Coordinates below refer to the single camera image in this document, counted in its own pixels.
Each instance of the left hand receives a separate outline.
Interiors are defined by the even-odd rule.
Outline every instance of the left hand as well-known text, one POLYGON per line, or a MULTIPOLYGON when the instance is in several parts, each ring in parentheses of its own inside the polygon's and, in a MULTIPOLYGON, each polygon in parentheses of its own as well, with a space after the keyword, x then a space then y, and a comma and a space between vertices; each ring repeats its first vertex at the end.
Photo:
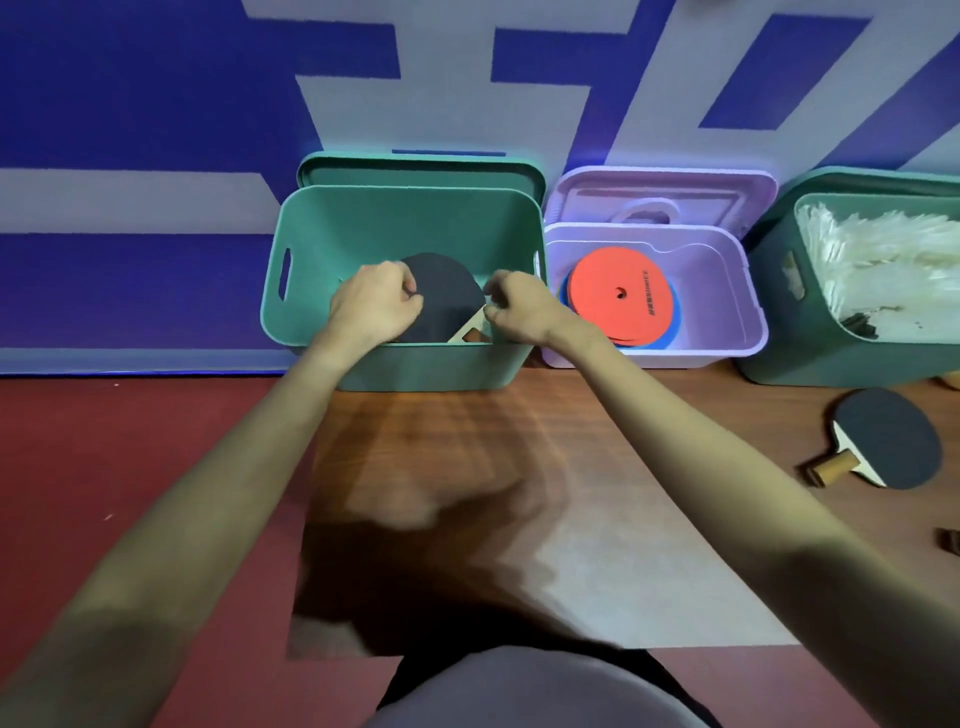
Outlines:
POLYGON ((364 265, 330 300, 330 316, 315 343, 352 366, 373 347, 396 339, 420 315, 423 296, 405 263, 364 265))

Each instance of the wall graphic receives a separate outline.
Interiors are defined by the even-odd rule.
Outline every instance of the wall graphic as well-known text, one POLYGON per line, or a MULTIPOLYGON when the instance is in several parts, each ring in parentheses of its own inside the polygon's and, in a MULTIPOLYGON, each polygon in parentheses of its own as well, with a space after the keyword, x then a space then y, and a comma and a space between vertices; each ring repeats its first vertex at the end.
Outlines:
POLYGON ((275 371, 327 149, 960 173, 955 0, 6 0, 0 373, 275 371))

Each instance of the blue painted stripe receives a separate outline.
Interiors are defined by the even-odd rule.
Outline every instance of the blue painted stripe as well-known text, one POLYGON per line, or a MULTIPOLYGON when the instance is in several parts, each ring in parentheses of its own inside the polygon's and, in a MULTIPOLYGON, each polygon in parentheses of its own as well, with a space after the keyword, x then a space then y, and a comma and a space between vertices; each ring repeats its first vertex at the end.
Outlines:
POLYGON ((897 169, 960 124, 960 35, 880 105, 820 166, 897 169))
POLYGON ((869 23, 861 17, 771 15, 700 128, 778 129, 869 23))
POLYGON ((0 236, 0 348, 282 349, 270 235, 0 236))
POLYGON ((258 39, 274 44, 302 76, 400 78, 393 25, 259 19, 255 22, 258 39))
POLYGON ((323 148, 295 75, 400 77, 391 25, 239 0, 3 0, 0 68, 0 166, 258 172, 279 201, 323 148))
POLYGON ((286 349, 0 349, 0 376, 276 375, 286 349))
POLYGON ((506 152, 461 152, 450 149, 393 149, 395 155, 446 155, 453 157, 506 157, 506 152))
POLYGON ((675 0, 642 0, 625 34, 497 29, 491 81, 589 85, 566 169, 603 164, 616 141, 675 0))
POLYGON ((508 84, 592 86, 610 71, 625 36, 497 28, 490 80, 508 84))

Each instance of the orange disc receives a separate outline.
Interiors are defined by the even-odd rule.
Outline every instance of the orange disc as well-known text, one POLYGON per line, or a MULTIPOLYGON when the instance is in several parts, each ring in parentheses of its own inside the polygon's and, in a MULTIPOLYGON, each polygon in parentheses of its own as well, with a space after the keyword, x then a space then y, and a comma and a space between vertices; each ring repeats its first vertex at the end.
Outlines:
POLYGON ((585 255, 570 273, 566 293, 573 310, 621 346, 652 344, 673 320, 673 293, 663 271, 628 248, 585 255))

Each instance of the green storage bin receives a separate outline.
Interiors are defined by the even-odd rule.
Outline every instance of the green storage bin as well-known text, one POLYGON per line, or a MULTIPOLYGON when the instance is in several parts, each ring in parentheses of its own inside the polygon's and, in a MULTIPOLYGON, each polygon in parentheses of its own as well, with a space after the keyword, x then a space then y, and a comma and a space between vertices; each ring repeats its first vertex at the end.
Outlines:
POLYGON ((780 220, 793 214, 797 201, 803 195, 818 192, 960 197, 960 177, 841 166, 811 170, 780 188, 777 200, 744 236, 743 247, 747 253, 759 245, 780 220))
POLYGON ((960 220, 958 198, 794 196, 790 214, 783 216, 748 255, 770 338, 761 352, 736 360, 740 372, 759 384, 875 387, 960 369, 960 345, 874 341, 851 333, 833 318, 813 273, 796 218, 800 207, 819 203, 838 220, 854 213, 875 219, 889 210, 901 210, 908 215, 944 214, 960 220))
MULTIPOLYGON (((543 174, 517 159, 311 155, 280 208, 260 308, 264 331, 298 349, 326 323, 330 298, 361 265, 451 255, 483 285, 498 268, 539 275, 543 174)), ((508 384, 532 347, 385 344, 340 389, 443 392, 508 384)))

